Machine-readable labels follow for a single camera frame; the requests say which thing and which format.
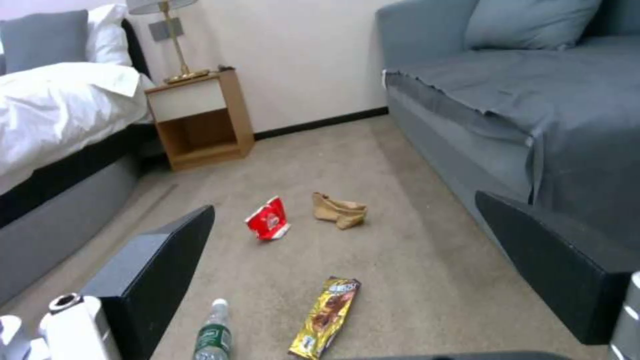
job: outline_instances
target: trash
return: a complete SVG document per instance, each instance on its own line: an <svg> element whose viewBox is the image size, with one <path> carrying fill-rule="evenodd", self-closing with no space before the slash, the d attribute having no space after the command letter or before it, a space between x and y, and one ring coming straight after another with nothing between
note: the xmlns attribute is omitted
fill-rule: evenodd
<svg viewBox="0 0 640 360"><path fill-rule="evenodd" d="M331 200L323 193L313 193L316 219L335 222L340 230L349 229L364 222L367 206L351 201Z"/></svg>
<svg viewBox="0 0 640 360"><path fill-rule="evenodd" d="M211 304L207 321L198 332L193 360L228 360L230 351L229 304L225 299L216 299Z"/></svg>
<svg viewBox="0 0 640 360"><path fill-rule="evenodd" d="M320 359L344 324L360 285L360 281L356 279L339 279L333 276L325 281L323 292L291 344L289 353L303 359Z"/></svg>
<svg viewBox="0 0 640 360"><path fill-rule="evenodd" d="M244 222L263 241L280 239L291 227L287 223L284 204L277 196L267 201Z"/></svg>

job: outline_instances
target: brass lamp base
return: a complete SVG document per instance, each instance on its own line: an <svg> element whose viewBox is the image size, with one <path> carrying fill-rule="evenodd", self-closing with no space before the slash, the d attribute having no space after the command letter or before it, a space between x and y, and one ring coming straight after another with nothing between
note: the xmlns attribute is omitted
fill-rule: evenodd
<svg viewBox="0 0 640 360"><path fill-rule="evenodd" d="M181 81L187 81L195 78L200 78L202 76L207 76L211 73L211 70L200 70L195 72L188 72L187 74L180 74L176 76L172 76L170 78L164 79L164 82L167 84L175 84L180 83Z"/></svg>

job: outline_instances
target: table lamp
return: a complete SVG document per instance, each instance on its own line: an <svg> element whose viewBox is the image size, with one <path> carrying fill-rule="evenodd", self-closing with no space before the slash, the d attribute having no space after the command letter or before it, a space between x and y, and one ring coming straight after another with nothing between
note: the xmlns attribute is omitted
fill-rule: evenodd
<svg viewBox="0 0 640 360"><path fill-rule="evenodd" d="M170 9L182 8L184 6L191 5L198 0L127 0L127 6L129 7L129 13L131 15L145 15L148 13L161 12L164 14L167 28L169 29L169 35L173 40L173 46L175 46L175 52L178 53L180 59L180 75L172 76L164 80L165 83L173 84L180 81L199 78L200 76L206 76L209 74L209 70L199 70L191 72L187 63L184 61L182 55L182 49L178 43L178 39L175 37L175 31L169 16Z"/></svg>

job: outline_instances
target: bottle cap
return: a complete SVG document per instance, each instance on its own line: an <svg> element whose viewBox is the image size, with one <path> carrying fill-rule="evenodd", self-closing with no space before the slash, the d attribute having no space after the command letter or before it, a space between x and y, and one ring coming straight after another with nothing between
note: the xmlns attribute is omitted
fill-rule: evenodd
<svg viewBox="0 0 640 360"><path fill-rule="evenodd" d="M228 307L229 303L225 299L216 299L216 300L213 301L211 306L216 306L216 305L224 305L224 306Z"/></svg>

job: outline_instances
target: gold wrapper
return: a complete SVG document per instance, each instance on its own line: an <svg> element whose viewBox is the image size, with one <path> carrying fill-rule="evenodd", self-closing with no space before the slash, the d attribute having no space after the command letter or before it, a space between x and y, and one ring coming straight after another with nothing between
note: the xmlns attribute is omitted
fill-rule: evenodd
<svg viewBox="0 0 640 360"><path fill-rule="evenodd" d="M318 360L331 345L347 317L353 298L360 288L356 279L330 277L305 320L305 325L289 348L289 353L303 359Z"/></svg>

